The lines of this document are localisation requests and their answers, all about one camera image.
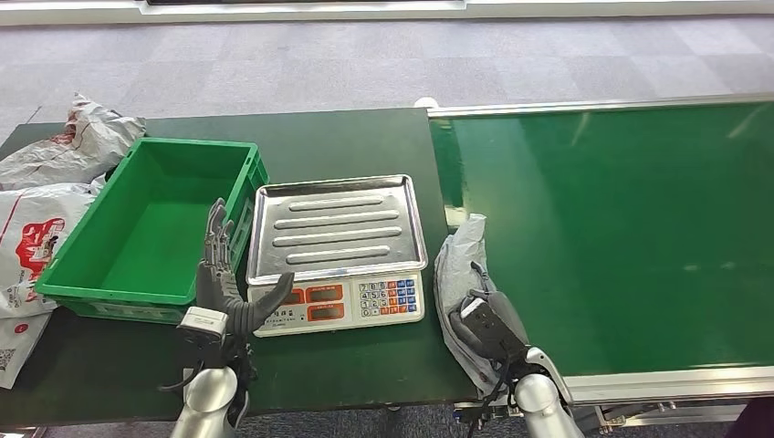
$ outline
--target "gray carpet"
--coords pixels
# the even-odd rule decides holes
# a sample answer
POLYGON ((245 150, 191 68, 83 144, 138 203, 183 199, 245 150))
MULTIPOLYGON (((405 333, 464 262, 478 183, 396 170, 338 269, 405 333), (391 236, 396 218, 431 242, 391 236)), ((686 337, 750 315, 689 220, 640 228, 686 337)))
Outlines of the gray carpet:
MULTIPOLYGON (((455 424, 450 406, 404 407, 398 412, 300 412, 247 419, 239 436, 250 438, 465 438, 467 427, 455 424)), ((49 429, 46 438, 147 438, 167 436, 168 422, 95 424, 49 429)), ((610 438, 720 438, 728 423, 676 424, 620 428, 610 438)), ((590 433, 588 436, 600 436, 590 433)), ((524 422, 506 419, 486 424, 475 438, 529 438, 524 422)))
MULTIPOLYGON (((774 17, 0 28, 0 139, 78 90, 146 117, 774 92, 774 17)), ((725 424, 613 437, 720 437, 725 424)), ((166 423, 49 437, 164 436, 166 423)), ((448 406, 277 414, 244 436, 458 437, 448 406)), ((492 423, 481 437, 526 436, 492 423)))

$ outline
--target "qr code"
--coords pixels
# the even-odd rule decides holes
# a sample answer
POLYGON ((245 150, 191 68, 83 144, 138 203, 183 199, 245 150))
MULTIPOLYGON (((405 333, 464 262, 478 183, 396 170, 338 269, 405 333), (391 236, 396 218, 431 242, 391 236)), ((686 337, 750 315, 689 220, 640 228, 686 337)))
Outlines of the qr code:
POLYGON ((5 371, 5 368, 11 363, 14 353, 16 353, 16 349, 0 349, 0 371, 5 371))

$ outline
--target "white plastic bag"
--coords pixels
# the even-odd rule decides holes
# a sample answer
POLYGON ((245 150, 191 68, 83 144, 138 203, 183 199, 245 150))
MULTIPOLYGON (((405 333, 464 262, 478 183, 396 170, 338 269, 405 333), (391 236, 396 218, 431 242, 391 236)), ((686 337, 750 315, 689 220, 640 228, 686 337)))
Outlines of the white plastic bag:
POLYGON ((0 388, 10 390, 46 328, 50 313, 0 319, 0 388))
POLYGON ((116 166, 145 134, 145 119, 122 117, 76 94, 65 131, 0 162, 0 190, 55 183, 91 183, 116 166))
POLYGON ((470 289, 481 286, 470 262, 486 267, 485 227, 486 216, 470 214, 455 234, 446 237, 435 259, 434 292, 446 347, 481 393, 489 394, 499 379, 497 373, 489 360, 478 356, 455 334, 449 322, 449 311, 459 307, 470 289))
POLYGON ((0 318, 38 315, 57 306, 33 286, 96 191, 90 184, 62 183, 0 192, 0 318))

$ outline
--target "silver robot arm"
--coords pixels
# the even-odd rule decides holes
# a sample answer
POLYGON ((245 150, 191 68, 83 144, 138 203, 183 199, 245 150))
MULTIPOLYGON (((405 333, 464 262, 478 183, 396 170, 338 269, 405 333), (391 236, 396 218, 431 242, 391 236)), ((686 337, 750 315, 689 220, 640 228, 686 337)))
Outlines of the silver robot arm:
POLYGON ((225 219, 225 203, 210 209, 204 256, 196 271, 196 306, 188 308, 178 330, 183 333, 193 371, 180 383, 161 391, 183 392, 183 409, 172 438, 232 438, 249 406, 247 386, 256 377, 247 336, 288 297, 293 274, 283 274, 260 300, 246 303, 236 290, 229 235, 234 224, 225 219))
POLYGON ((572 396, 548 354, 529 345, 526 331, 507 297, 495 290, 484 268, 471 267, 481 277, 481 289, 471 290, 458 309, 449 313, 452 330, 473 352, 488 359, 500 381, 477 409, 468 437, 482 424, 489 403, 507 391, 507 407, 517 407, 532 438, 583 438, 572 420, 572 396))

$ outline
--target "green plastic crate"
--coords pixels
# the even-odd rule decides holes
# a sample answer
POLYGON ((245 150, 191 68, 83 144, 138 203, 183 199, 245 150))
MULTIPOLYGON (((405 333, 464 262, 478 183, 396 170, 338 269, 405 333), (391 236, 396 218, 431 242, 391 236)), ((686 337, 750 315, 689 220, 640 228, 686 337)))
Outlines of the green plastic crate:
POLYGON ((196 297, 210 206, 225 199, 238 263, 266 183, 254 143, 139 139, 36 291, 82 317, 176 324, 196 297))

